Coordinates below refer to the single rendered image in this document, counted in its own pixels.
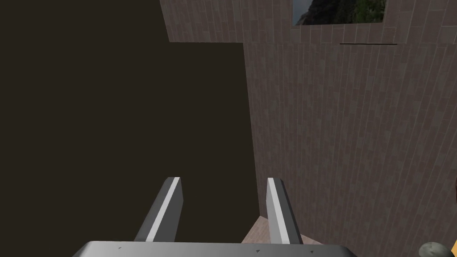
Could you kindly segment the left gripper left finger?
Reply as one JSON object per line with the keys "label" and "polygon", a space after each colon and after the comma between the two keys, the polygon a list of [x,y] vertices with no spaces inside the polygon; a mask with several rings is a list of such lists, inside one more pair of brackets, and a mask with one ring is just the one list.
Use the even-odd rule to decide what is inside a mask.
{"label": "left gripper left finger", "polygon": [[180,177],[163,183],[134,241],[174,242],[183,207]]}

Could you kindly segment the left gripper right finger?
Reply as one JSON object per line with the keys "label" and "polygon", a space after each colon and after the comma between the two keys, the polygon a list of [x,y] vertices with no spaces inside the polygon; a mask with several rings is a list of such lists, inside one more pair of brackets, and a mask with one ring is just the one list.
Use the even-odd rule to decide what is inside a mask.
{"label": "left gripper right finger", "polygon": [[303,243],[284,182],[279,178],[267,179],[266,209],[272,244]]}

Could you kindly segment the dark brown door leaf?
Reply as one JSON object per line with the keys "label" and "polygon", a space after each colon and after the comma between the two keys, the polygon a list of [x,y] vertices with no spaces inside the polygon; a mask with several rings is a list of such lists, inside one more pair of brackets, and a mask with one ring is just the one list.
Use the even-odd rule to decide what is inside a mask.
{"label": "dark brown door leaf", "polygon": [[180,177],[178,242],[259,217],[242,43],[171,43],[159,0],[0,0],[0,257],[133,241]]}

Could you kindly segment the grey round knob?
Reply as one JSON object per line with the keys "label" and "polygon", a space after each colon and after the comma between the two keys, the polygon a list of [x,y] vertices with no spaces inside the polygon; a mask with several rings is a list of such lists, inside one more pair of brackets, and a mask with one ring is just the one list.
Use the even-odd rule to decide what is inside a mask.
{"label": "grey round knob", "polygon": [[455,257],[445,245],[437,242],[427,242],[420,246],[419,257]]}

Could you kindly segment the landscape picture on wall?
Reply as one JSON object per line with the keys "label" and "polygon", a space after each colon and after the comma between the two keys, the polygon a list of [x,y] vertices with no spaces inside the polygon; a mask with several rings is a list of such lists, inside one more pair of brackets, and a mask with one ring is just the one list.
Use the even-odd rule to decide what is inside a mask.
{"label": "landscape picture on wall", "polygon": [[381,23],[386,0],[292,0],[292,24]]}

